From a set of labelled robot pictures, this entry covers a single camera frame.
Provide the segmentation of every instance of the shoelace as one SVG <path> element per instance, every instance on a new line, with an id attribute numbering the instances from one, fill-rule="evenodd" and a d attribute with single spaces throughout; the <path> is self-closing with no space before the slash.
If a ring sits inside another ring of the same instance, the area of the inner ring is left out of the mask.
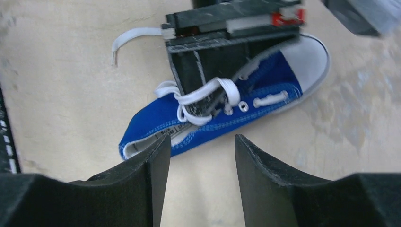
<path id="1" fill-rule="evenodd" d="M 190 122 L 197 126 L 203 126 L 207 124 L 210 120 L 212 120 L 212 115 L 210 114 L 209 116 L 205 117 L 194 116 L 186 110 L 185 105 L 193 104 L 206 98 L 214 91 L 216 91 L 219 87 L 222 87 L 227 95 L 225 109 L 238 105 L 241 99 L 238 88 L 232 80 L 225 78 L 213 78 L 201 88 L 184 96 L 181 95 L 176 82 L 165 81 L 156 88 L 155 94 L 158 98 L 161 98 L 163 96 L 173 93 L 174 98 L 178 101 L 179 104 L 177 108 L 178 120 L 180 122 Z"/>
<path id="2" fill-rule="evenodd" d="M 126 44 L 128 41 L 137 38 L 139 36 L 143 35 L 161 35 L 161 29 L 160 28 L 151 28 L 151 27 L 142 27 L 142 28 L 134 28 L 129 31 L 124 32 L 120 36 L 117 37 L 117 39 L 113 42 L 112 45 L 112 62 L 111 64 L 115 64 L 115 54 L 118 51 L 120 47 L 122 47 L 124 44 Z M 194 125 L 197 126 L 203 126 L 207 124 L 211 119 L 212 115 L 210 114 L 209 116 L 206 117 L 201 117 L 201 116 L 194 116 L 190 114 L 186 108 L 185 105 L 190 105 L 193 103 L 196 103 L 210 94 L 212 94 L 214 91 L 216 91 L 219 87 L 222 87 L 227 95 L 227 99 L 224 100 L 225 106 L 224 106 L 224 113 L 227 115 L 232 115 L 233 114 L 233 108 L 234 106 L 238 105 L 240 107 L 240 110 L 242 112 L 247 112 L 249 107 L 246 102 L 240 102 L 241 96 L 239 93 L 239 90 L 235 83 L 230 80 L 230 79 L 223 79 L 223 78 L 214 78 L 210 80 L 208 83 L 206 83 L 204 86 L 201 88 L 186 94 L 186 95 L 181 95 L 180 90 L 177 86 L 177 83 L 174 81 L 165 81 L 162 82 L 154 91 L 155 94 L 157 95 L 158 98 L 161 98 L 163 96 L 166 96 L 168 94 L 173 93 L 175 99 L 178 101 L 179 105 L 177 108 L 177 118 L 180 122 L 190 122 Z M 281 93 L 277 95 L 269 95 L 266 98 L 262 99 L 254 99 L 253 101 L 253 106 L 258 108 L 260 106 L 266 106 L 266 105 L 271 105 L 274 103 L 278 103 L 281 101 L 284 101 L 288 98 L 288 93 L 286 91 L 282 91 Z"/>
<path id="3" fill-rule="evenodd" d="M 139 27 L 134 28 L 129 31 L 124 32 L 123 34 L 119 35 L 112 45 L 112 65 L 115 64 L 115 53 L 117 50 L 126 44 L 129 40 L 135 39 L 139 36 L 143 35 L 161 35 L 162 30 L 160 28 L 153 28 L 153 27 Z"/>

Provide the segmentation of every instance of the white floor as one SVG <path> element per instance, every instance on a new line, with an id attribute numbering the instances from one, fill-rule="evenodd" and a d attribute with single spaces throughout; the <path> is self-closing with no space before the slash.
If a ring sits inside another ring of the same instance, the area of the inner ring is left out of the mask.
<path id="1" fill-rule="evenodd" d="M 190 0 L 0 0 L 0 79 L 25 173 L 86 180 L 118 163 L 131 117 L 173 79 L 160 37 L 118 52 L 134 27 L 157 27 Z M 305 30 L 333 56 L 323 87 L 299 107 L 265 117 L 172 158 L 164 227 L 243 227 L 234 135 L 307 173 L 401 171 L 401 31 L 356 37 L 318 0 Z"/>

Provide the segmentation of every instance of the blue sneaker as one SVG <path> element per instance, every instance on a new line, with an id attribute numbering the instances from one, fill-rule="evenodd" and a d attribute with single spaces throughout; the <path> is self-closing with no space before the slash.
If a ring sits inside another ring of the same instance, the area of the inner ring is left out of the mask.
<path id="1" fill-rule="evenodd" d="M 171 155 L 175 156 L 263 116 L 287 110 L 310 96 L 330 68 L 327 48 L 311 35 L 301 35 L 299 42 L 256 59 L 257 69 L 235 84 L 215 78 L 180 96 L 175 82 L 162 83 L 155 91 L 158 99 L 131 119 L 119 144 L 121 157 L 126 160 L 140 153 L 164 134 L 170 135 Z M 211 116 L 192 116 L 186 110 L 185 105 L 219 87 L 227 95 Z"/>

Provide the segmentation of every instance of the red label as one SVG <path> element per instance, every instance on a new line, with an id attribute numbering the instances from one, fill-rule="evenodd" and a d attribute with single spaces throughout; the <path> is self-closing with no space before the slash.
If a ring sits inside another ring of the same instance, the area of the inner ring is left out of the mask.
<path id="1" fill-rule="evenodd" d="M 305 22 L 305 9 L 298 9 L 296 13 L 297 19 L 284 20 L 280 13 L 273 13 L 273 25 L 283 26 L 283 25 L 296 25 Z"/>

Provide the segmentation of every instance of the shoe eyelet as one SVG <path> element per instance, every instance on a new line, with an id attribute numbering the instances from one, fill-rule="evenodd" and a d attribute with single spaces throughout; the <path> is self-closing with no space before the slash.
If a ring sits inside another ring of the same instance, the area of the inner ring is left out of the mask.
<path id="1" fill-rule="evenodd" d="M 239 102 L 238 107 L 244 113 L 249 110 L 248 104 L 246 102 L 244 102 L 244 101 Z"/>

